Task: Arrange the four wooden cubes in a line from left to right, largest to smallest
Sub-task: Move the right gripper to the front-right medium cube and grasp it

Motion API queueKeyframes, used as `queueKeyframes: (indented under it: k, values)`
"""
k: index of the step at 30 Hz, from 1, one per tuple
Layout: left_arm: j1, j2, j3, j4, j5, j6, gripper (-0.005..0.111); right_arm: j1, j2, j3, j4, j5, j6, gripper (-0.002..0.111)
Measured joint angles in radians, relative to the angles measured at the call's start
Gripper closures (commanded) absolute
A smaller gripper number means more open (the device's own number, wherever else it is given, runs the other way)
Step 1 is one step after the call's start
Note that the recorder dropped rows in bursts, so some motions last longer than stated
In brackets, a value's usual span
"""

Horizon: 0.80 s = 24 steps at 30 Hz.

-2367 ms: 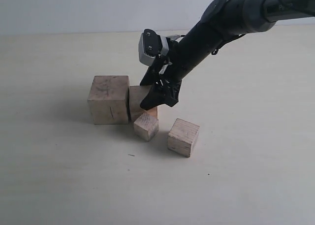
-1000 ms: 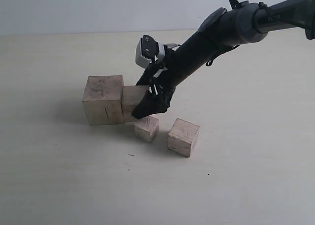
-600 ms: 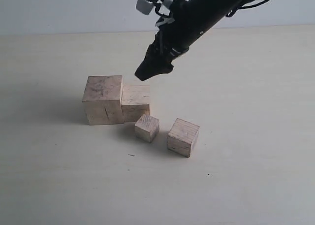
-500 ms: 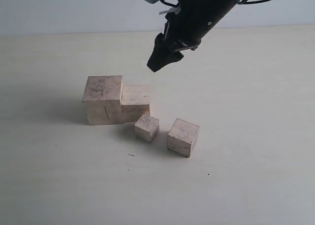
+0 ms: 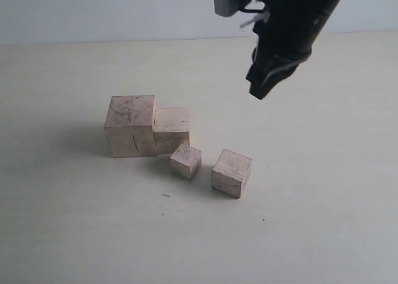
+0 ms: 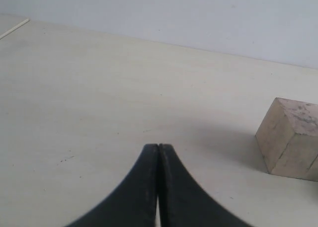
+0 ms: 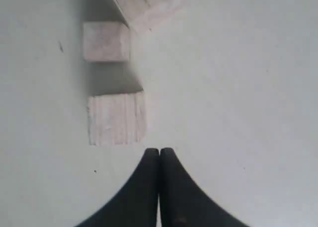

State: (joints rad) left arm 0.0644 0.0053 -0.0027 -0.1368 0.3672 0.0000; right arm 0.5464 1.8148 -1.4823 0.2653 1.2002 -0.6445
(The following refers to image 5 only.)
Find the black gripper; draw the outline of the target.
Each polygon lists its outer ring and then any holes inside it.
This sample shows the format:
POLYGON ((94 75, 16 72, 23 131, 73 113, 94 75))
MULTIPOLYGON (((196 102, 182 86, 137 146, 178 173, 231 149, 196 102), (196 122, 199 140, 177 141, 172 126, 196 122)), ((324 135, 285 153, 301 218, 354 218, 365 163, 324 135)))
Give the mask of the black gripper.
POLYGON ((257 1, 265 4, 269 17, 254 24, 258 43, 246 79, 249 93, 262 100, 308 59, 340 0, 257 1))

